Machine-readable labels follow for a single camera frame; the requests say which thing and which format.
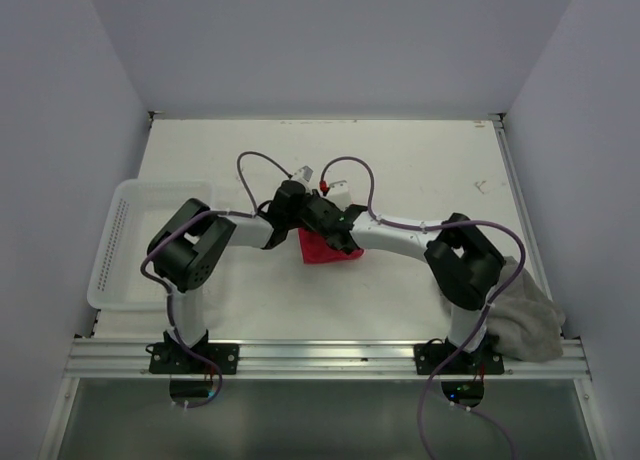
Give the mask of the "pink towel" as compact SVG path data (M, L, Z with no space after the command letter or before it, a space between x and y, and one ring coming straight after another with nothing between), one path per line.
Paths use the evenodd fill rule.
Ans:
M355 250L349 254L331 249L319 234L302 228L298 230L298 238L302 260L306 265L320 265L357 260L364 255L364 251L362 249Z

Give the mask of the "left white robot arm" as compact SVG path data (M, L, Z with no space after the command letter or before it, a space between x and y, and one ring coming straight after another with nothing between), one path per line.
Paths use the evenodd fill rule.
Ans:
M176 343L172 359L182 370L197 372L207 363L208 349L201 341L208 331L198 296L225 249L276 248L303 226L300 213L317 196L302 182L285 180L266 210L254 214L213 210L192 198L155 235L140 272L166 291L166 334Z

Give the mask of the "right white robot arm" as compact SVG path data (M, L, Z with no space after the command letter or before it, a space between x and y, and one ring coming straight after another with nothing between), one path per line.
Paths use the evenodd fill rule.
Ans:
M304 228L334 250L380 250L424 261L451 304L447 364L464 373L480 362L479 347L486 335L482 311L505 259L468 217L454 214L442 222L389 220L372 215L364 206L342 210L317 197L303 207L300 219Z

